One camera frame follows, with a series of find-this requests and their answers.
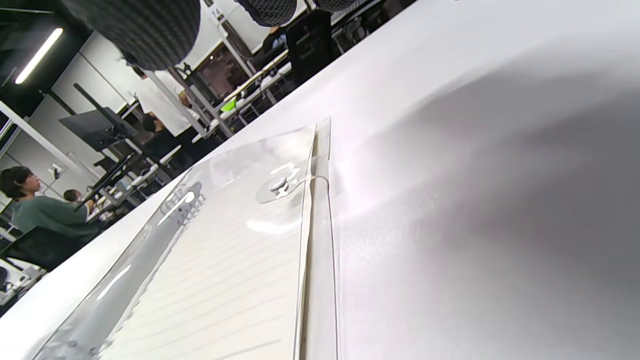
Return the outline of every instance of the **green object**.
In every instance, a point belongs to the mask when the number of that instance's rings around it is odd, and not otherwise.
[[[87,224],[87,207],[76,211],[76,206],[52,197],[37,196],[16,204],[12,222],[23,233],[40,226],[69,238],[89,242],[98,233],[99,224]]]
[[[231,111],[236,108],[236,98],[231,99],[228,103],[226,103],[222,109],[220,109],[223,113]]]

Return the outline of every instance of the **fluorescent light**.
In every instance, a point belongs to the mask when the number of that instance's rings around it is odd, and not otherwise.
[[[45,41],[44,44],[42,44],[42,47],[40,48],[40,50],[38,50],[38,52],[33,56],[31,61],[29,61],[27,66],[24,68],[24,70],[20,73],[18,78],[15,80],[16,84],[22,84],[22,82],[27,78],[27,76],[29,76],[29,74],[33,71],[33,69],[35,69],[35,67],[38,65],[40,60],[42,60],[45,54],[47,54],[47,51],[49,51],[49,49],[53,46],[53,44],[56,43],[56,40],[60,37],[60,35],[62,35],[62,28],[55,29],[51,33],[51,35],[49,35],[49,38],[47,39],[47,41]]]

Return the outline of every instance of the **table surface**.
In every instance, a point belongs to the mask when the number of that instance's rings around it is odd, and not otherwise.
[[[332,118],[341,359],[636,358],[639,6],[419,1],[212,153]],[[0,318],[7,359],[170,188]]]

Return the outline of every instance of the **black chair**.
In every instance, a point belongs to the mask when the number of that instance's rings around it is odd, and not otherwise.
[[[78,239],[36,227],[0,251],[0,259],[18,269],[22,268],[9,258],[34,264],[50,272],[85,245],[85,242]]]
[[[9,270],[0,266],[0,291],[6,293],[7,286],[9,285]]]
[[[287,27],[291,73],[297,86],[329,65],[332,53],[331,14],[314,10]]]

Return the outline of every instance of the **computer monitor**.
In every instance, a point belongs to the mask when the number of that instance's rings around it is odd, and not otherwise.
[[[104,110],[124,126],[127,130],[126,135],[136,136],[138,134],[137,130],[122,120],[113,110],[109,108],[104,108]],[[123,140],[125,136],[114,129],[113,124],[99,110],[69,116],[60,119],[60,122],[96,151],[106,149],[109,145]]]

